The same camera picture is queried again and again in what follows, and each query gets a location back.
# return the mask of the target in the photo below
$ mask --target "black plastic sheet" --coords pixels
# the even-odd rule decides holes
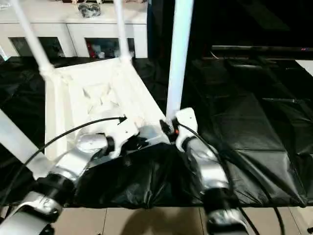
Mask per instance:
[[[59,67],[89,62],[64,58]],[[165,112],[168,71],[155,61],[134,66]],[[313,205],[312,77],[293,61],[194,61],[187,68],[183,107],[193,107],[199,132],[228,163],[243,206]],[[37,146],[44,141],[44,82],[34,60],[10,58],[0,65],[0,108]],[[0,149],[1,188],[20,163]],[[156,145],[88,170],[69,201],[72,207],[201,205],[193,166],[174,146]],[[9,202],[34,181],[28,170]],[[269,200],[257,179],[269,192]]]

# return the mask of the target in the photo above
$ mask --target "white cabinet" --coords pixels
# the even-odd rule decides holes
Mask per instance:
[[[118,54],[117,21],[112,3],[101,5],[101,15],[83,18],[77,4],[48,0],[23,0],[23,10],[49,56],[89,57],[93,50]],[[147,58],[147,3],[123,6],[126,36],[136,58]],[[12,8],[0,12],[0,47],[7,57],[31,52]]]
[[[32,23],[32,26],[48,56],[56,57],[57,54],[65,57],[76,56],[66,24]],[[7,57],[31,55],[19,23],[0,23],[0,32],[2,32],[0,34],[0,46]]]

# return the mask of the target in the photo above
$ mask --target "object on shelf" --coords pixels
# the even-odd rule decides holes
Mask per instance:
[[[86,38],[86,44],[91,58],[112,59],[120,56],[117,38]],[[135,57],[134,39],[128,38],[130,55]]]
[[[85,2],[85,0],[62,0],[62,2],[63,3],[82,3],[82,2]],[[102,4],[102,3],[113,3],[113,0],[89,0],[88,2]]]
[[[0,0],[0,11],[6,10],[11,6],[8,0]]]
[[[143,3],[146,0],[124,0],[124,2],[137,2],[137,3]]]
[[[101,8],[100,5],[97,3],[83,2],[79,4],[78,10],[80,11],[80,13],[82,13],[84,18],[101,15]]]

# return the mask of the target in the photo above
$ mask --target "white pole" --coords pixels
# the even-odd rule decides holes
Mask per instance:
[[[176,0],[166,119],[180,110],[194,0]]]
[[[43,49],[43,46],[39,42],[39,39],[35,36],[27,17],[22,10],[19,0],[11,0],[11,4],[25,32],[26,40],[37,61],[39,70],[40,71],[52,70],[53,66],[49,62],[47,55],[45,54],[45,51]]]
[[[25,163],[38,150],[36,145],[0,109],[0,143],[17,159]],[[28,165],[34,178],[45,177],[52,167],[43,153],[39,153]]]
[[[119,43],[119,50],[121,52],[121,58],[130,60],[131,55],[129,53],[129,47],[128,47],[128,42],[126,38],[122,0],[114,0],[114,6],[115,6],[116,17],[117,17],[117,26],[118,26],[118,34],[119,34],[118,43]]]

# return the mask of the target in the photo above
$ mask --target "wire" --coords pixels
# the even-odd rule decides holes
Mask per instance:
[[[57,141],[58,139],[68,135],[69,133],[72,133],[74,131],[77,131],[78,129],[81,129],[85,126],[89,126],[89,125],[92,125],[94,123],[97,123],[97,122],[101,122],[101,121],[109,121],[109,120],[120,120],[121,122],[123,120],[125,120],[126,118],[125,117],[109,117],[109,118],[102,118],[102,119],[98,119],[98,120],[94,120],[94,121],[90,121],[90,122],[87,122],[83,125],[80,125],[80,126],[77,126],[73,129],[70,129],[68,131],[65,131],[64,133],[58,135],[57,137],[53,138],[52,140],[50,140],[48,143],[46,143],[44,146],[42,146],[41,148],[39,148],[35,153],[33,153],[33,155],[30,156],[29,159],[27,159],[27,161],[20,167],[20,169],[18,170],[18,172],[16,173],[16,175],[14,176],[13,180],[11,181],[9,187],[7,188],[6,192],[5,192],[5,195],[4,197],[2,198],[2,201],[1,201],[1,204],[0,204],[0,208],[3,208],[3,206],[5,205],[5,202],[10,194],[10,192],[12,191],[13,189],[13,186],[17,180],[17,178],[19,177],[19,175],[21,174],[21,172],[24,170],[24,168],[27,166],[27,164],[29,164],[36,156],[37,154],[39,154],[40,152],[42,152],[45,148],[47,148],[49,145],[51,145],[52,143],[54,143],[55,141]]]
[[[211,55],[212,55],[215,59],[219,60],[219,57],[217,57],[215,54],[213,54],[212,51],[210,51],[210,53],[211,53]]]
[[[246,212],[244,211],[244,209],[242,207],[239,207],[239,210],[241,212],[241,214],[243,214],[244,218],[246,219],[246,221],[248,222],[248,224],[250,225],[250,227],[252,228],[252,230],[254,231],[255,235],[260,235],[259,231],[257,230],[257,228],[255,227],[255,225],[253,224],[253,222],[251,221],[251,219],[249,218],[249,216],[246,214]]]
[[[191,128],[189,128],[188,126],[185,126],[181,123],[179,123],[180,126],[184,127],[185,129],[187,129],[188,131],[190,131],[192,134],[194,134],[199,140],[201,140],[211,151],[213,151],[211,145],[209,145],[206,140],[201,137],[197,132],[195,132],[194,130],[192,130]],[[266,195],[266,197],[268,198],[268,201],[271,203],[272,202],[272,198],[270,196],[270,194],[268,193],[268,191],[266,190],[266,188],[262,185],[262,183],[260,182],[260,180],[254,175],[252,174],[248,169],[245,168],[245,165],[242,164],[241,166],[239,166],[238,163],[234,162],[232,158],[229,158],[229,157],[225,157],[225,159],[234,164],[235,166],[237,166],[240,170],[244,171],[246,174],[248,174],[251,178],[253,178],[253,180],[260,186],[261,190],[264,192],[264,194]],[[227,167],[226,164],[224,164],[224,170],[225,170],[225,174],[231,184],[231,187],[234,189],[234,186],[233,186],[233,183],[232,183],[232,180],[231,180],[231,176],[230,176],[230,171]],[[283,219],[282,219],[282,216],[278,210],[277,207],[273,207],[274,211],[275,211],[275,214],[277,216],[277,219],[278,219],[278,222],[279,222],[279,227],[280,227],[280,232],[281,232],[281,235],[285,235],[285,225],[284,225],[284,222],[283,222]],[[246,214],[243,214],[243,216],[246,218],[247,222],[250,224],[250,226],[252,227],[253,231],[255,232],[256,235],[259,235],[260,233],[258,232],[258,230],[256,229],[256,227],[254,226],[254,224],[252,223],[252,221],[249,219],[248,215]]]

